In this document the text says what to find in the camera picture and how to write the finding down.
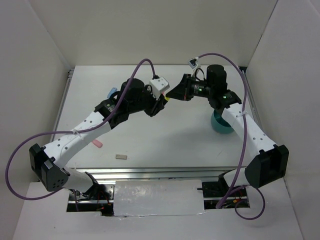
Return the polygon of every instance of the white wall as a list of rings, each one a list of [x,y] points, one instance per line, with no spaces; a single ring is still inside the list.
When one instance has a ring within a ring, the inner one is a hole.
[[[4,176],[9,156],[20,142],[53,129],[68,71],[23,0],[0,1],[0,36],[0,171]],[[12,185],[22,195],[34,178],[29,147],[18,152],[10,171]],[[0,193],[0,238],[7,240],[13,237],[23,201],[9,192],[4,177]]]
[[[277,0],[29,1],[72,65],[128,65],[145,57],[180,65],[219,52],[247,66]]]
[[[319,0],[278,1],[247,77],[264,130],[289,149],[287,185],[302,233],[319,239],[311,199],[320,185]]]

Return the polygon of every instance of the red wire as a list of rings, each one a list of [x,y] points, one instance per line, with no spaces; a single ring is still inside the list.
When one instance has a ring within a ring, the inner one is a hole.
[[[99,198],[100,198],[100,193],[98,192],[98,197],[97,197],[97,201],[96,201],[96,209],[97,210],[99,208]]]
[[[103,194],[103,196],[105,197],[105,199],[107,200],[107,202],[108,202],[108,204],[109,204],[109,198],[108,198],[108,196],[107,196],[103,191],[101,191],[101,193]]]

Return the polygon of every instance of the white table surface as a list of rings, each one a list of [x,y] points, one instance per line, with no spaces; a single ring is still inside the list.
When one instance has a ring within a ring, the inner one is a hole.
[[[234,209],[212,209],[200,215],[107,217],[98,212],[66,212],[69,191],[38,201],[24,201],[14,240],[302,240],[283,179],[261,188],[266,200],[264,214],[257,220],[239,218]],[[27,197],[42,196],[46,190],[32,182]],[[247,189],[251,208],[241,214],[252,217],[262,200]]]
[[[320,238],[320,172],[316,171],[296,172],[285,177],[294,212],[306,240]]]
[[[135,66],[77,66],[62,109],[58,130],[70,130],[85,119],[112,87],[120,89]],[[232,66],[225,66],[228,88],[243,99],[244,87]],[[170,88],[190,73],[187,65],[157,65],[156,74],[165,77]],[[136,78],[147,84],[152,77],[149,65],[143,65]],[[251,115],[247,102],[246,110]],[[134,167],[220,167],[238,165],[242,141],[235,132],[216,133],[210,123],[213,109],[206,98],[194,97],[183,102],[171,99],[165,109],[154,117],[144,112],[129,116],[126,122],[98,138],[75,155],[67,164],[77,168]],[[116,154],[127,160],[115,159]],[[244,165],[250,162],[245,155]]]

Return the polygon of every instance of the cable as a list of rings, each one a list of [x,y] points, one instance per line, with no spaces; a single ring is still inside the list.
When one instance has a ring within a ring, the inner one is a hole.
[[[103,191],[101,191],[101,193],[104,196],[104,198],[106,199],[107,203],[110,204],[108,196]]]
[[[77,212],[79,212],[76,190],[73,189],[72,192],[73,192],[73,194],[74,194],[75,209],[76,209]]]
[[[100,192],[98,192],[97,200],[96,200],[96,209],[99,209],[99,200],[100,200]]]
[[[202,74],[203,74],[203,80],[205,81],[205,80],[206,80],[206,78],[205,78],[205,72],[204,72],[201,68],[197,68],[197,69],[195,70],[195,73],[194,73],[195,79],[201,81],[201,79],[199,79],[199,78],[197,77],[197,74],[198,74],[199,71],[202,72]]]
[[[120,93],[120,91],[115,91],[114,93],[112,93],[109,97],[109,99],[114,99],[115,96],[118,96],[118,94]]]
[[[241,190],[239,190],[238,192],[239,192],[239,194],[240,194],[240,197],[239,197],[239,199],[242,199],[242,196],[243,196],[243,195],[242,195],[242,192],[241,192]]]
[[[248,187],[248,186],[243,185],[243,186],[237,187],[236,189],[234,189],[234,190],[231,191],[231,194],[232,194],[232,193],[235,193],[235,192],[237,192],[237,191],[239,191],[239,190],[241,190],[241,189],[243,189],[243,188],[245,188],[245,187]],[[237,207],[238,207],[239,204],[247,201],[247,199],[242,199],[242,200],[238,201],[238,202],[235,204],[235,206],[234,206],[235,213],[236,213],[240,218],[242,218],[242,219],[245,219],[245,220],[256,220],[256,219],[258,219],[258,218],[261,217],[261,215],[264,213],[264,211],[265,211],[265,209],[266,209],[266,200],[265,200],[264,195],[262,194],[262,192],[261,192],[258,188],[255,188],[255,189],[258,191],[258,193],[260,194],[260,196],[261,196],[261,198],[262,198],[262,209],[261,209],[260,213],[259,213],[257,216],[254,216],[254,217],[242,216],[242,215],[240,215],[240,213],[239,213],[238,210],[237,210]]]
[[[225,60],[227,60],[239,73],[241,80],[243,82],[243,87],[244,87],[244,98],[243,98],[243,102],[242,102],[242,112],[245,111],[246,108],[246,101],[247,101],[247,94],[248,94],[248,90],[247,90],[247,86],[246,86],[246,79],[245,76],[243,75],[243,73],[240,71],[240,69],[237,67],[237,65],[235,65],[229,58],[227,58],[226,56],[219,54],[219,53],[214,53],[214,52],[210,52],[210,53],[205,53],[202,54],[200,56],[198,56],[198,58],[203,58],[205,56],[218,56],[221,57]],[[221,206],[226,202],[227,198],[230,196],[231,192],[233,191],[233,188],[236,184],[237,178],[239,176],[240,173],[240,169],[242,166],[242,163],[244,161],[244,157],[245,157],[245,151],[246,151],[246,146],[247,146],[247,119],[246,119],[246,115],[243,114],[243,126],[244,126],[244,133],[243,133],[243,144],[242,144],[242,150],[241,150],[241,155],[240,155],[240,159],[239,159],[239,164],[236,168],[236,172],[233,178],[233,181],[228,189],[228,191],[226,192],[226,194],[223,196],[223,198],[220,199],[220,201],[217,203],[217,205],[215,206],[217,209],[221,208]]]
[[[131,84],[131,82],[133,81],[138,69],[141,67],[141,65],[144,63],[144,62],[148,62],[151,66],[151,70],[152,70],[152,74],[153,74],[153,77],[156,77],[156,72],[155,72],[155,68],[154,68],[154,65],[153,63],[151,62],[150,59],[148,58],[145,58],[145,59],[142,59],[138,64],[137,66],[135,67],[131,77],[129,78],[128,82],[127,82],[127,85],[125,86],[121,96],[119,99],[117,99],[117,104],[115,105],[115,108],[114,110],[111,112],[111,114],[100,124],[98,124],[97,126],[95,127],[92,127],[92,128],[89,128],[89,129],[85,129],[85,130],[79,130],[77,131],[79,134],[83,134],[83,133],[87,133],[87,132],[90,132],[90,131],[93,131],[93,130],[96,130],[98,128],[100,128],[102,125],[104,125],[106,122],[108,122],[113,116],[114,114],[116,113],[116,111],[118,110],[121,102],[123,101],[128,89],[129,89],[129,86]],[[26,144],[27,142],[29,142],[30,140],[32,139],[35,139],[37,137],[41,137],[41,136],[45,136],[45,135],[52,135],[52,134],[74,134],[73,131],[46,131],[46,132],[42,132],[42,133],[38,133],[38,134],[35,134],[29,138],[27,138],[26,140],[24,140],[22,143],[20,143],[16,148],[15,150],[12,152],[7,164],[6,164],[6,168],[5,168],[5,183],[6,183],[6,186],[8,187],[8,189],[10,190],[10,192],[15,195],[16,197],[22,199],[22,200],[29,200],[29,201],[34,201],[34,200],[40,200],[40,199],[44,199],[46,197],[49,197],[53,194],[55,194],[56,192],[60,191],[60,189],[58,191],[54,191],[54,192],[51,192],[47,195],[44,195],[44,196],[38,196],[38,197],[26,197],[26,196],[22,196],[20,195],[19,193],[17,193],[11,186],[10,184],[10,181],[9,181],[9,168],[10,168],[10,164],[14,158],[14,156],[16,155],[17,151],[24,145]]]

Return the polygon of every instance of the small beige block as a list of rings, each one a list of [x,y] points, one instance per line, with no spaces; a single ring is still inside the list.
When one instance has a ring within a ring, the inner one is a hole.
[[[115,155],[115,159],[127,160],[127,158],[128,158],[127,155],[123,155],[123,154],[116,154],[116,155]]]

